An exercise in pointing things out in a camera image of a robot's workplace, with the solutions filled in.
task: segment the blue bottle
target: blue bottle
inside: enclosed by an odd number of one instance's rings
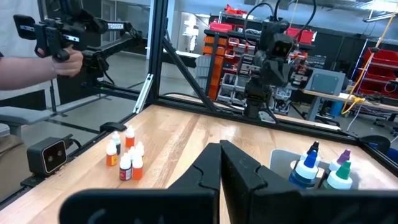
[[[317,152],[313,150],[304,161],[299,161],[289,176],[289,181],[301,189],[313,189],[318,168],[315,165]]]

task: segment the person's hand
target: person's hand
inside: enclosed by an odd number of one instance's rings
[[[81,66],[83,65],[83,54],[81,54],[80,51],[73,50],[72,47],[65,48],[64,50],[69,53],[69,59],[67,61],[56,62],[52,57],[49,57],[52,60],[52,70],[58,75],[74,77],[80,72]],[[42,49],[38,49],[37,51],[44,55]]]

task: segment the black metal frame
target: black metal frame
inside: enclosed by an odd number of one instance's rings
[[[278,124],[265,123],[255,119],[250,119],[242,115],[242,111],[232,110],[229,108],[217,108],[213,102],[206,96],[205,92],[199,87],[198,83],[192,77],[184,63],[181,61],[180,57],[176,54],[175,49],[165,38],[166,30],[166,15],[167,15],[167,5],[168,0],[155,1],[154,5],[154,18],[152,25],[152,42],[150,45],[150,61],[149,61],[149,71],[148,73],[154,75],[154,81],[152,83],[150,93],[147,99],[147,103],[144,107],[147,108],[151,104],[166,106],[169,108],[175,108],[178,110],[189,111],[192,113],[199,113],[208,116],[214,116],[217,118],[229,119],[232,121],[238,121],[246,124],[252,124],[256,126],[262,126],[265,128],[276,129],[280,131],[287,131],[291,133],[308,135],[315,138],[326,139],[330,141],[338,141],[345,144],[352,144],[354,146],[360,147],[371,157],[382,164],[386,169],[392,172],[395,176],[398,176],[398,164],[389,159],[386,155],[371,147],[369,144],[361,142],[359,138],[351,136],[343,131],[337,131],[328,128],[317,127],[309,124],[297,123],[293,121],[280,120]],[[163,48],[166,49],[172,60],[175,62],[176,66],[180,69],[183,76],[187,79],[189,84],[195,90],[199,99],[203,103],[197,103],[194,101],[182,100],[178,98],[172,98],[169,96],[159,95],[160,89],[160,73],[162,67],[162,54]],[[139,91],[131,90],[128,88],[122,88],[118,86],[90,86],[87,83],[84,85],[92,91],[97,93],[104,93],[111,96],[117,96],[121,98],[126,98],[129,100],[137,100],[139,96]],[[126,123],[136,114],[129,114],[127,117],[120,120],[120,123]],[[77,156],[83,154],[89,148],[94,146],[98,141],[105,138],[110,132],[99,133],[95,138],[88,141],[81,148],[76,150],[74,153],[68,156],[68,161],[72,161]],[[0,201],[0,210],[15,201],[20,196],[24,195],[31,188],[35,187],[41,183],[44,178],[29,177],[28,179],[21,182],[21,188],[10,194],[2,201]]]
[[[165,38],[164,21],[166,21],[167,17],[167,5],[168,5],[168,0],[163,0],[163,1],[157,1],[157,3],[155,3],[154,6],[155,8],[154,8],[154,19],[152,20],[153,33],[152,33],[152,43],[150,47],[149,73],[154,74],[154,79],[156,80],[156,82],[153,82],[150,92],[152,94],[156,93],[156,95],[152,95],[148,103],[167,106],[170,108],[176,108],[179,110],[190,111],[193,113],[205,114],[217,118],[230,119],[233,121],[253,124],[265,128],[278,129],[281,131],[288,131],[291,133],[305,134],[315,138],[322,138],[331,141],[338,141],[346,144],[352,144],[354,146],[358,146],[361,149],[363,149],[370,156],[375,158],[375,160],[380,162],[385,168],[391,171],[394,175],[398,176],[398,164],[396,164],[394,161],[389,159],[384,154],[380,153],[375,148],[371,147],[369,144],[363,143],[357,137],[350,136],[348,133],[344,133],[343,131],[337,131],[327,128],[316,127],[309,124],[302,124],[302,123],[296,123],[293,121],[284,121],[284,120],[280,120],[279,124],[265,123],[244,117],[242,116],[241,111],[234,111],[225,108],[223,109],[216,108],[213,102],[211,102],[211,100],[207,97],[205,92],[198,86],[197,82],[192,77],[190,72],[187,70],[186,66],[183,64],[179,56],[175,53],[175,49],[173,49],[171,44]],[[176,66],[180,69],[182,75],[187,79],[191,87],[195,90],[195,93],[202,100],[203,104],[159,95],[160,72],[161,72],[161,60],[159,60],[159,56],[162,55],[163,48],[165,48],[166,51],[170,54]]]

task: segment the ceiling light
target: ceiling light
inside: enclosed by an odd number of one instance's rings
[[[397,14],[394,13],[390,13],[390,14],[385,14],[385,15],[381,15],[381,16],[375,16],[373,18],[369,18],[369,19],[363,19],[364,22],[376,22],[376,21],[380,21],[383,19],[390,19],[393,16],[396,16]]]

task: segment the dropper bottle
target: dropper bottle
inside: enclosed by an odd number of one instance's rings
[[[106,165],[115,166],[118,163],[118,150],[113,141],[106,146]]]
[[[129,150],[134,146],[134,141],[136,138],[136,134],[132,126],[130,125],[126,131],[126,149]]]
[[[326,181],[330,175],[331,171],[338,171],[338,169],[341,167],[344,162],[349,161],[351,155],[351,151],[349,149],[344,150],[344,152],[340,155],[339,158],[333,160],[329,168],[324,171],[321,181],[319,181],[319,186],[322,186],[322,183]]]
[[[142,156],[136,154],[132,160],[132,179],[141,180],[144,175],[144,161]]]
[[[120,142],[120,135],[119,135],[119,133],[118,133],[117,131],[115,131],[115,132],[113,133],[113,135],[112,135],[112,140],[113,140],[113,142],[114,142],[115,145],[116,145],[116,149],[117,149],[118,155],[120,155],[120,145],[121,145],[121,142]]]
[[[144,151],[144,145],[142,142],[138,142],[137,146],[136,146],[136,151],[140,156],[144,156],[145,151]]]
[[[120,159],[119,179],[126,181],[131,179],[131,161],[127,153]]]
[[[289,181],[301,189],[312,189],[315,186],[318,167],[315,165],[317,152],[313,150],[304,161],[299,161],[289,176]]]
[[[318,141],[313,142],[312,146],[308,149],[307,152],[303,152],[303,154],[300,157],[300,160],[304,161],[307,158],[307,156],[314,150],[317,152],[317,154],[319,154],[319,142]],[[320,158],[319,158],[319,156],[317,156],[315,165],[318,166],[319,162],[320,162]]]
[[[328,179],[321,185],[321,189],[349,190],[353,180],[349,177],[351,162],[345,161],[338,171],[331,171]]]

